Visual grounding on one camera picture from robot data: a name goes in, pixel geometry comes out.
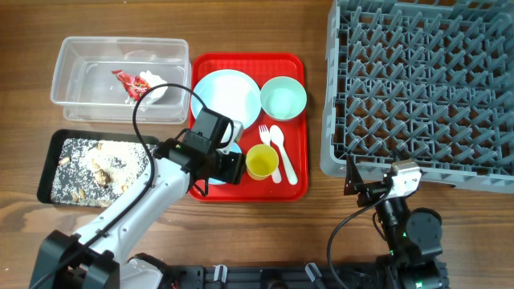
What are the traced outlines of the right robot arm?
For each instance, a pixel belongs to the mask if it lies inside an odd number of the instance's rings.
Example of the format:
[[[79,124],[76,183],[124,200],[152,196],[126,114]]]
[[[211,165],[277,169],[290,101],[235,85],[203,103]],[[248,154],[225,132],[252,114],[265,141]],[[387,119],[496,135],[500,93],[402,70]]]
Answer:
[[[346,195],[357,205],[374,208],[390,253],[376,259],[378,288],[448,288],[443,252],[442,218],[427,208],[410,210],[406,199],[419,187],[422,170],[413,160],[394,162],[381,181],[365,183],[351,158],[347,159]]]

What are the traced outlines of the food leftovers rice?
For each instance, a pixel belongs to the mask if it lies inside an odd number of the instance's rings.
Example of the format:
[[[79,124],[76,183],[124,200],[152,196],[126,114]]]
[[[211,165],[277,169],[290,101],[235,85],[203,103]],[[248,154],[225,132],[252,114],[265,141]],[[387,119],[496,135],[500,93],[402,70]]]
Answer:
[[[106,208],[128,191],[149,165],[135,142],[67,138],[51,183],[55,204]]]

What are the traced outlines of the small light blue bowl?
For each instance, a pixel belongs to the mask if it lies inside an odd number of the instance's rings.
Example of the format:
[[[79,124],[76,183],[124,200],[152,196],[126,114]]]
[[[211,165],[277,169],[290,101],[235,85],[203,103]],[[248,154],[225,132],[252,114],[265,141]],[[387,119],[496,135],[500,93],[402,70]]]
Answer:
[[[239,145],[237,143],[233,143],[232,144],[232,146],[230,148],[230,151],[232,153],[241,153],[242,152],[241,148],[239,147]],[[210,185],[224,185],[225,181],[220,181],[218,179],[210,178],[209,179],[209,184]]]

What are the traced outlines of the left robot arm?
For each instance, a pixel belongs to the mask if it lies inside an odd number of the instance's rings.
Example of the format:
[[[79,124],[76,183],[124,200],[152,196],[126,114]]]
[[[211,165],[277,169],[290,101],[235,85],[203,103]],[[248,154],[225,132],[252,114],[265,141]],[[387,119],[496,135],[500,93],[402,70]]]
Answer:
[[[129,257],[149,227],[196,184],[211,178],[237,185],[245,155],[231,151],[244,127],[203,108],[191,129],[161,143],[128,192],[74,234],[53,231],[42,243],[32,288],[168,288],[168,267],[140,254]]]

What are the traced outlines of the yellow plastic cup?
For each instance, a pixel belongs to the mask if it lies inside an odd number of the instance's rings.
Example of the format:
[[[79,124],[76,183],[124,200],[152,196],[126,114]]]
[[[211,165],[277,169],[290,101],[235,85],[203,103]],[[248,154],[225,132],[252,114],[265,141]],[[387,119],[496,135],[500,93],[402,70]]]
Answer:
[[[262,181],[271,176],[278,168],[278,165],[279,156],[269,145],[257,144],[251,147],[247,152],[247,173],[256,181]]]

